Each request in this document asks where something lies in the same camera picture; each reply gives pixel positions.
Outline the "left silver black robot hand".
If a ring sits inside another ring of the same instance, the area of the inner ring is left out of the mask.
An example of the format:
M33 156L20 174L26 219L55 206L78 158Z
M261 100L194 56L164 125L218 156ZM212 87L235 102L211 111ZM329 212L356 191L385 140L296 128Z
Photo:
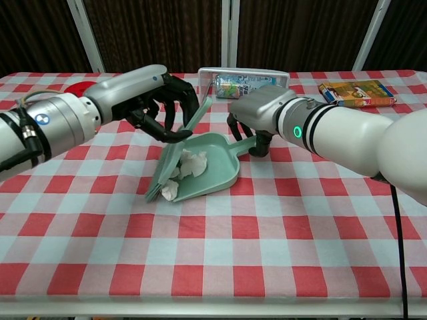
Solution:
M176 101L184 125L199 109L193 85L171 75L164 65L148 65L96 83L83 96L95 104L102 124L125 119L163 143L179 143L193 134L191 129L172 131Z

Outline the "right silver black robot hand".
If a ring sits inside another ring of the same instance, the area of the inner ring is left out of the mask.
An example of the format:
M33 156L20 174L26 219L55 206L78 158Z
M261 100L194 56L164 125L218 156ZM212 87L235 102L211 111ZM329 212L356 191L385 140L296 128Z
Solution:
M288 103L297 99L296 93L287 88L265 85L231 103L227 124L232 135L242 140L239 129L247 138L255 137L256 145L249 150L254 157L265 157L272 137L279 133L278 117Z

